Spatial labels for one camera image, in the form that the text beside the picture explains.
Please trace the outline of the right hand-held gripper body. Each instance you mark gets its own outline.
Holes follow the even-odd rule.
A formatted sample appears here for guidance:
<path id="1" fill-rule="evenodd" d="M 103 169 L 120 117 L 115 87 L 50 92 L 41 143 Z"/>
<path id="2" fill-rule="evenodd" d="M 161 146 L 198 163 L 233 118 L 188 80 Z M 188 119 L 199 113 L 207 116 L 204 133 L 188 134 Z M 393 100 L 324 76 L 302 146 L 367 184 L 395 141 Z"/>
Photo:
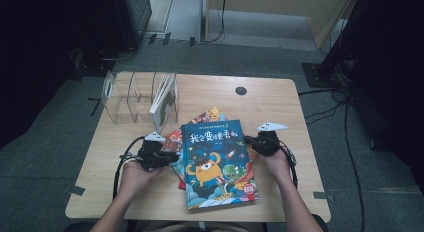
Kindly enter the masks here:
<path id="1" fill-rule="evenodd" d="M 281 141 L 276 131 L 286 129 L 287 125 L 273 122 L 265 122 L 257 127 L 259 140 L 256 151 L 266 157 L 273 156 L 277 151 L 281 150 L 287 154 L 286 149 L 281 145 Z"/>

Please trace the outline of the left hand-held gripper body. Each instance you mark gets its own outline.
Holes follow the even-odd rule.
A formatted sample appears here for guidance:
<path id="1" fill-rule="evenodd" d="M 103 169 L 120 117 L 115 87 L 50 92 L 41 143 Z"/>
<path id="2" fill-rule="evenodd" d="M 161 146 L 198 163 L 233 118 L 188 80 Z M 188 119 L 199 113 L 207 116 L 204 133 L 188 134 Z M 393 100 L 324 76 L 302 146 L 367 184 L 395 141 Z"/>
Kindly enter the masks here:
<path id="1" fill-rule="evenodd" d="M 145 170 L 153 170 L 167 165 L 166 156 L 161 152 L 164 141 L 165 138 L 156 131 L 144 137 L 137 160 Z"/>

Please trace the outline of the animal print picture book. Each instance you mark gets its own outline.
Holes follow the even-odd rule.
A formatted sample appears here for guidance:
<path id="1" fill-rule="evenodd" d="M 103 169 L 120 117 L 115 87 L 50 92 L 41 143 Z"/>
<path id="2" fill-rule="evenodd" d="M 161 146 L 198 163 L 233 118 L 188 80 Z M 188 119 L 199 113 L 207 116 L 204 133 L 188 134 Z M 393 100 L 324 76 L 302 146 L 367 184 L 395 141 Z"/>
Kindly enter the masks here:
<path id="1" fill-rule="evenodd" d="M 216 107 L 211 107 L 206 112 L 200 114 L 196 118 L 189 121 L 189 124 L 196 124 L 202 122 L 214 122 L 214 121 L 224 121 L 226 119 L 225 115 L 220 112 Z M 185 182 L 185 166 L 183 160 L 183 139 L 182 139 L 182 129 L 176 129 L 165 137 L 163 142 L 162 149 L 167 152 L 175 152 L 180 155 L 180 159 L 171 164 L 172 168 L 176 174 L 180 177 L 180 181 Z"/>

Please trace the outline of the dark blue monster picture book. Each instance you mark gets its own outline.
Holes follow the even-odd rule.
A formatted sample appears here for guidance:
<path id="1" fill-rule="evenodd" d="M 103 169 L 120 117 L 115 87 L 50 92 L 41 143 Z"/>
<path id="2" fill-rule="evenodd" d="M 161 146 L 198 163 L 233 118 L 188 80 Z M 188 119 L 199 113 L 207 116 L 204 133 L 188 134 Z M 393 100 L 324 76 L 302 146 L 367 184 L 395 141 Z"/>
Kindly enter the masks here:
<path id="1" fill-rule="evenodd" d="M 259 199 L 239 120 L 187 124 L 182 138 L 188 209 Z"/>

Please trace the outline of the clear acrylic book rack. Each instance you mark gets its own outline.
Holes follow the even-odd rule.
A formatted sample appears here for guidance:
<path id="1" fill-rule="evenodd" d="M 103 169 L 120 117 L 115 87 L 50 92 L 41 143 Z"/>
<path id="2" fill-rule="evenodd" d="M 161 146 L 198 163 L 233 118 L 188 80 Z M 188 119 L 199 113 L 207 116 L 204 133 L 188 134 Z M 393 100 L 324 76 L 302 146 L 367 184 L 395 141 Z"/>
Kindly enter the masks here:
<path id="1" fill-rule="evenodd" d="M 153 125 L 150 107 L 154 73 L 111 71 L 107 73 L 103 83 L 101 101 L 113 123 L 150 123 Z M 172 114 L 167 123 L 177 121 Z"/>

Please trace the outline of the person's right hand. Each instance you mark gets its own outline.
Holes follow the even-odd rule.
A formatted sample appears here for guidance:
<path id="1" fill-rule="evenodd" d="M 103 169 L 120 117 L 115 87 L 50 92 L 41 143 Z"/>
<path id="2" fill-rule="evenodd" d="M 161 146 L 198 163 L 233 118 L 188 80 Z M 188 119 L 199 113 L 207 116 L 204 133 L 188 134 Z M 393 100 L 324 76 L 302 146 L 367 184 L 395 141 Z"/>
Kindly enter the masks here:
<path id="1" fill-rule="evenodd" d="M 260 155 L 260 158 L 265 163 L 279 187 L 294 186 L 290 175 L 290 166 L 282 150 L 277 151 L 274 155 L 269 157 Z"/>

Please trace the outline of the person's left hand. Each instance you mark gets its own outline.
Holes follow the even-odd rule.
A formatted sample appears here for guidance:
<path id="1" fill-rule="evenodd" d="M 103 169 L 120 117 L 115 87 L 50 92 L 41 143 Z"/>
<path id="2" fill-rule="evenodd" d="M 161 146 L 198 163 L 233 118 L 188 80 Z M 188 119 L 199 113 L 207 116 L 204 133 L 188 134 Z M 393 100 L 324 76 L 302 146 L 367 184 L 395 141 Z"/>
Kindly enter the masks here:
<path id="1" fill-rule="evenodd" d="M 155 177 L 163 172 L 163 168 L 145 170 L 138 162 L 130 161 L 124 165 L 122 178 L 118 190 L 119 198 L 132 200 Z"/>

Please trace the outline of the white and green picture book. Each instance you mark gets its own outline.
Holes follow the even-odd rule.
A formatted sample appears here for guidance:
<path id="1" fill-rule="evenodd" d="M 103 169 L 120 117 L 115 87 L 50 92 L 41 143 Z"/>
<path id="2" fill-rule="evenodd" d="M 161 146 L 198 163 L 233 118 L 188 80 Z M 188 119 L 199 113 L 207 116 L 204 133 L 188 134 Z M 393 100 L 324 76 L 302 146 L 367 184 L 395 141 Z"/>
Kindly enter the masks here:
<path id="1" fill-rule="evenodd" d="M 169 117 L 177 115 L 178 83 L 176 73 L 155 72 L 152 81 L 152 100 L 150 114 L 153 125 L 158 133 L 161 133 Z"/>

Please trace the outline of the grey floor tape piece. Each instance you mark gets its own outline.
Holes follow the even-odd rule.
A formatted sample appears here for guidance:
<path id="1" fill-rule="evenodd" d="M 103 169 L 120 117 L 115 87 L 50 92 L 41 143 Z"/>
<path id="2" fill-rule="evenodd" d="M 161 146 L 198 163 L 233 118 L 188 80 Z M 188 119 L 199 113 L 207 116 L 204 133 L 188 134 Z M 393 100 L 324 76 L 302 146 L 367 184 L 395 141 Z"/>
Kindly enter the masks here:
<path id="1" fill-rule="evenodd" d="M 313 196 L 315 199 L 326 199 L 328 202 L 335 201 L 334 195 L 329 192 L 314 191 Z"/>
<path id="2" fill-rule="evenodd" d="M 70 194 L 75 194 L 75 195 L 83 196 L 84 193 L 85 193 L 85 191 L 86 191 L 86 189 L 85 188 L 82 188 L 82 187 L 79 187 L 79 186 L 76 186 L 76 185 L 67 184 L 64 187 L 64 191 L 65 192 L 69 192 Z"/>

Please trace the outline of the black metal stand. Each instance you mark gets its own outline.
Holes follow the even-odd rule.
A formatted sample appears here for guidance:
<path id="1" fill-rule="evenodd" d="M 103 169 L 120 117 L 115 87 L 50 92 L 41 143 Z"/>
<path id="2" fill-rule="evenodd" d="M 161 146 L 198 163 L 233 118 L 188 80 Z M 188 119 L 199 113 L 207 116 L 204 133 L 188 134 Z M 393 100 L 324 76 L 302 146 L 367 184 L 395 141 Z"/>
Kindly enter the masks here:
<path id="1" fill-rule="evenodd" d="M 368 0 L 356 0 L 345 27 L 322 63 L 303 63 L 302 69 L 310 87 L 340 88 L 336 66 L 343 60 L 352 59 L 355 44 L 354 33 Z"/>

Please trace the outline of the dark curtain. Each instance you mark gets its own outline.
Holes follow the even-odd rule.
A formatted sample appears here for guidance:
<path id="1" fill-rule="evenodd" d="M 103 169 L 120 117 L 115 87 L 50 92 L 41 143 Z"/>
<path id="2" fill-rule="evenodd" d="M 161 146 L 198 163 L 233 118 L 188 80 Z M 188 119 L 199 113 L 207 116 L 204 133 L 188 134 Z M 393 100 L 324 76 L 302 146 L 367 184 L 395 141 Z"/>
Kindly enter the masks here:
<path id="1" fill-rule="evenodd" d="M 0 0 L 0 149 L 24 134 L 74 73 L 70 53 L 93 58 L 111 0 Z"/>
<path id="2" fill-rule="evenodd" d="M 383 141 L 424 192 L 424 0 L 358 0 L 352 79 L 387 123 Z"/>

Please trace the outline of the light wooden partition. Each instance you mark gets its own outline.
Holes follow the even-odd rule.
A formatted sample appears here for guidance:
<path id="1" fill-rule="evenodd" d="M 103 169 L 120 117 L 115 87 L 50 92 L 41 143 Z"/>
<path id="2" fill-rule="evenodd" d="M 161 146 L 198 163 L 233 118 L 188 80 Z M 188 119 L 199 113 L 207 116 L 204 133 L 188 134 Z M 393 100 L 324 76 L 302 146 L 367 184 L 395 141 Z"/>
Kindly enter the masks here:
<path id="1" fill-rule="evenodd" d="M 301 16 L 315 45 L 322 49 L 338 21 L 347 18 L 356 0 L 203 0 L 202 26 L 209 37 L 210 10 Z"/>

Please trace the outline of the black cabinet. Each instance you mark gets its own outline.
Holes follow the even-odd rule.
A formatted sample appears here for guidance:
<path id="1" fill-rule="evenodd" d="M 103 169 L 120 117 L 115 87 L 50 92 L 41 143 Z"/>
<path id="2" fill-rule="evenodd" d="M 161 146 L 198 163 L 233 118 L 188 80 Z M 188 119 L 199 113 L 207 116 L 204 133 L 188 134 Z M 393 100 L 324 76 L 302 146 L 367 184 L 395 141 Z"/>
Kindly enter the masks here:
<path id="1" fill-rule="evenodd" d="M 152 15 L 150 0 L 115 0 L 125 49 L 137 49 Z"/>

